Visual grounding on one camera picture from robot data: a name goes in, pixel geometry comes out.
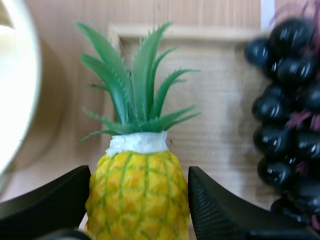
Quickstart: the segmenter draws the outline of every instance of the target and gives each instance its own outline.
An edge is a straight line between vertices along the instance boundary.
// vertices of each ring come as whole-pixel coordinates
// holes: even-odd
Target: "black grape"
[[[278,57],[298,55],[307,47],[315,28],[310,22],[300,18],[288,18],[277,25],[269,37],[270,47]]]
[[[312,82],[297,95],[295,105],[298,108],[320,113],[320,82]]]
[[[298,164],[302,162],[302,159],[293,154],[289,154],[282,158],[281,161],[291,166],[292,168],[295,168]]]
[[[294,134],[294,145],[299,157],[306,160],[320,160],[320,132],[298,130]]]
[[[260,179],[279,192],[286,189],[297,176],[296,170],[281,161],[272,161],[264,157],[257,166]]]
[[[308,225],[310,219],[307,215],[302,214],[295,206],[286,198],[280,198],[273,202],[270,208],[271,212],[286,215],[299,223]]]
[[[279,66],[282,64],[283,59],[275,60],[262,67],[262,73],[270,80],[277,81],[277,72]]]
[[[301,176],[287,192],[288,199],[303,213],[320,214],[320,180]]]
[[[283,90],[283,88],[277,84],[277,83],[271,83],[269,84],[265,90],[263,91],[263,95],[272,95],[275,96],[281,100],[286,99],[286,93]]]
[[[290,116],[290,108],[280,98],[272,95],[258,97],[251,109],[254,117],[261,122],[285,123]]]
[[[246,60],[255,66],[267,65],[273,58],[267,38],[257,38],[247,44],[244,49]]]
[[[291,130],[281,125],[264,125],[254,132],[253,142],[269,157],[284,157],[291,149]]]
[[[285,58],[277,70],[277,80],[287,88],[297,88],[316,78],[318,61],[312,55]]]

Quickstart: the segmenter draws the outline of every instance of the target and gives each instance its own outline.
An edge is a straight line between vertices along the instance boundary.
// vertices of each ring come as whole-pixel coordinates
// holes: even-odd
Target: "green leaf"
[[[190,107],[186,107],[186,108],[183,108],[181,110],[178,110],[178,111],[175,111],[175,112],[172,112],[172,113],[169,113],[169,114],[166,114],[164,116],[161,116],[159,118],[156,118],[154,120],[154,124],[153,124],[153,127],[155,129],[161,129],[161,130],[165,130],[167,129],[168,126],[170,126],[170,124],[172,122],[174,122],[176,119],[180,118],[182,115],[186,114],[187,112],[190,112],[192,111],[193,109],[195,109],[196,106],[195,105],[192,105]]]
[[[165,102],[165,98],[166,95],[169,91],[170,86],[173,83],[181,82],[180,80],[178,80],[177,78],[180,77],[182,74],[185,73],[190,73],[190,72],[197,72],[196,70],[192,70],[192,69],[180,69],[177,71],[174,71],[172,74],[170,74],[165,80],[164,82],[161,84],[155,98],[154,98],[154,102],[152,105],[152,109],[150,112],[150,118],[154,119],[156,117],[160,117],[161,115],[161,111],[162,111],[162,107],[164,105]]]
[[[121,78],[123,81],[129,82],[127,68],[123,62],[123,59],[117,50],[114,49],[111,43],[103,35],[86,24],[77,23],[77,26],[92,43],[101,60],[106,65],[111,65],[119,78]]]
[[[100,90],[104,90],[106,92],[109,92],[108,87],[106,85],[103,85],[103,84],[89,84],[87,86],[89,88],[95,88],[95,89],[100,89]]]
[[[158,58],[155,60],[155,62],[153,64],[153,67],[152,67],[151,77],[150,77],[150,80],[148,82],[149,83],[148,89],[151,92],[152,97],[155,94],[154,91],[155,91],[156,73],[157,73],[157,69],[159,67],[159,64],[165,58],[165,56],[167,56],[169,53],[172,53],[176,49],[177,49],[177,47],[174,47],[174,48],[171,48],[171,49],[165,51],[160,56],[158,56]]]
[[[185,79],[176,79],[176,80],[174,80],[173,81],[173,83],[171,84],[171,85],[173,85],[173,84],[179,84],[179,83],[185,83],[187,80],[185,80]]]
[[[189,116],[186,116],[186,117],[180,118],[180,119],[178,119],[178,120],[175,120],[175,121],[171,122],[169,125],[167,125],[164,130],[167,131],[167,130],[169,130],[171,127],[173,127],[174,125],[177,125],[177,124],[180,124],[180,123],[182,123],[182,122],[184,122],[184,121],[187,121],[187,120],[189,120],[189,119],[192,119],[192,118],[194,118],[194,117],[196,117],[196,116],[199,116],[200,114],[201,114],[201,112],[197,112],[197,113],[195,113],[195,114],[191,114],[191,115],[189,115]]]
[[[153,84],[150,83],[153,81],[152,70],[161,38],[171,24],[166,23],[160,26],[140,44],[132,64],[135,107],[140,121],[149,119],[154,100],[154,91],[151,90]]]
[[[118,133],[117,132],[114,132],[114,131],[111,131],[111,130],[108,130],[108,129],[104,129],[104,130],[100,130],[100,131],[95,131],[95,132],[92,132],[90,133],[88,136],[85,136],[84,138],[82,138],[81,140],[79,140],[77,143],[78,144],[81,144],[83,143],[85,140],[91,138],[91,137],[94,137],[96,135],[100,135],[100,134],[110,134],[110,135],[117,135]]]
[[[114,105],[117,118],[122,124],[128,122],[128,99],[125,87],[119,80],[117,74],[110,70],[103,62],[93,56],[83,53],[81,55],[82,63],[91,69],[106,85]]]
[[[126,99],[129,102],[129,107],[134,108],[133,89],[128,76],[126,65],[118,51],[113,48],[111,43],[99,32],[87,26],[84,23],[77,23],[80,31],[88,38],[93,45],[95,51],[99,54],[102,62],[112,69],[122,82],[125,91]]]
[[[130,125],[121,125],[119,123],[115,123],[112,120],[109,120],[104,116],[100,116],[99,114],[97,114],[91,110],[86,109],[85,107],[83,108],[83,111],[89,117],[103,123],[109,130],[113,131],[114,133],[128,134],[129,132],[132,131],[132,128]]]

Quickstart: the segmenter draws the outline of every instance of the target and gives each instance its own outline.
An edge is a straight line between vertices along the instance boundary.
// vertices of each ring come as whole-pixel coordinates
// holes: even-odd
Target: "white bowl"
[[[0,25],[0,175],[17,154],[36,113],[42,69],[37,33],[24,1],[2,4],[12,27]]]

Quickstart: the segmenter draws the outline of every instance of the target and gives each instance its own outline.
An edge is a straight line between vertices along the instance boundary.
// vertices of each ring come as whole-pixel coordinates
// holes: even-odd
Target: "pineapple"
[[[101,121],[105,129],[80,142],[99,134],[112,135],[109,148],[90,178],[85,231],[92,239],[189,239],[188,184],[178,158],[166,145],[166,137],[169,128],[200,113],[184,116],[195,106],[163,116],[161,111],[170,86],[182,82],[178,78],[194,70],[174,71],[154,95],[157,67],[174,50],[157,57],[162,36],[170,25],[160,26],[140,43],[129,69],[104,36],[78,23],[99,56],[81,56],[82,63],[102,81],[91,87],[110,94],[117,118],[115,122],[84,110]]]

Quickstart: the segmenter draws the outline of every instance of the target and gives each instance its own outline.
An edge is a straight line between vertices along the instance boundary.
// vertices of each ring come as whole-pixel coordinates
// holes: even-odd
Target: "pineapple crown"
[[[163,58],[175,50],[175,48],[169,49],[157,57],[162,36],[171,24],[169,22],[159,26],[140,43],[131,69],[124,64],[121,55],[103,35],[83,23],[77,24],[99,56],[98,59],[86,53],[81,55],[81,62],[102,81],[101,84],[89,86],[110,94],[118,120],[115,122],[84,109],[87,115],[102,122],[105,129],[90,133],[80,142],[99,134],[160,133],[200,114],[198,112],[184,116],[195,108],[192,105],[161,116],[170,86],[184,82],[178,78],[185,73],[196,72],[196,70],[179,69],[174,71],[164,80],[154,95],[157,68]]]

